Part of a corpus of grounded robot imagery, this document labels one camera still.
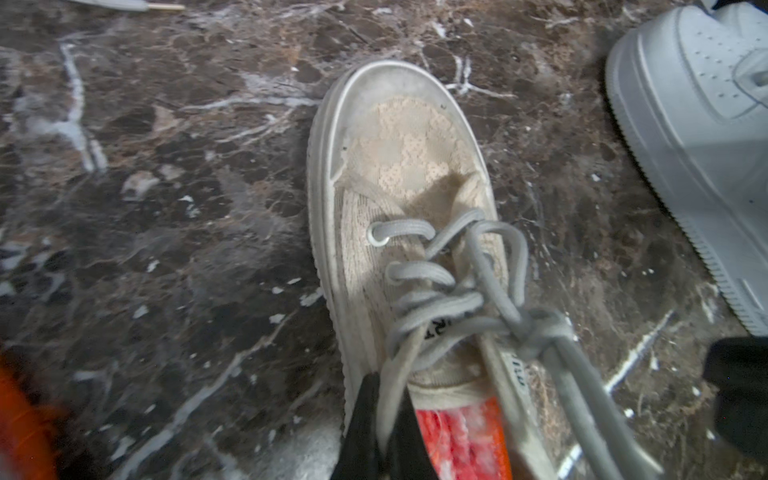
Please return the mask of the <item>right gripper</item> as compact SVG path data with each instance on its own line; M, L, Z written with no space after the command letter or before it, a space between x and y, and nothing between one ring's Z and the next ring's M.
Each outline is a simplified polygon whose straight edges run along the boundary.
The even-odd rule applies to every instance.
M714 342L703 379L717 389L714 428L738 450L767 460L767 339L730 337Z

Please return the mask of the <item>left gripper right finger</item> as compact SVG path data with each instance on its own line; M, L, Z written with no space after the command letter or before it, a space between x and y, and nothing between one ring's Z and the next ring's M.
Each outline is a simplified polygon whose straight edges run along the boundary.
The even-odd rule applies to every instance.
M387 443L385 473L391 480L438 480L408 390Z

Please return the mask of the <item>red insole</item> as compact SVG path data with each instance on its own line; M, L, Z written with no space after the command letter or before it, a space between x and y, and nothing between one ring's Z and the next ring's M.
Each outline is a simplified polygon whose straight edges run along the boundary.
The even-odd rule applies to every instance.
M1 457L18 479L58 479L53 439L63 416L60 408L34 405L1 361Z
M496 399L444 410L418 410L416 417L439 478L513 478Z

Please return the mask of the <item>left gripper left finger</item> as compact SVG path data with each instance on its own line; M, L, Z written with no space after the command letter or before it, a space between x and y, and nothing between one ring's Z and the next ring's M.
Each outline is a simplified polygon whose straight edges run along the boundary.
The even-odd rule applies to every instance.
M378 373L363 378L331 480L379 478L380 451L375 427L379 386Z

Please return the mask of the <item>beige sneaker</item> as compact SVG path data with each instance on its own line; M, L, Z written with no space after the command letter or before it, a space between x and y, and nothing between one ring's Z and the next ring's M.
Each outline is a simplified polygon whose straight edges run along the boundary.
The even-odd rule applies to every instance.
M415 412L494 398L512 479L557 470L525 368L554 383L601 479L656 479L560 312L525 304L528 244L497 215L472 129L448 90L413 64L380 60L340 77L311 127L309 227L345 384L345 431L363 378L380 375L378 479L408 390Z

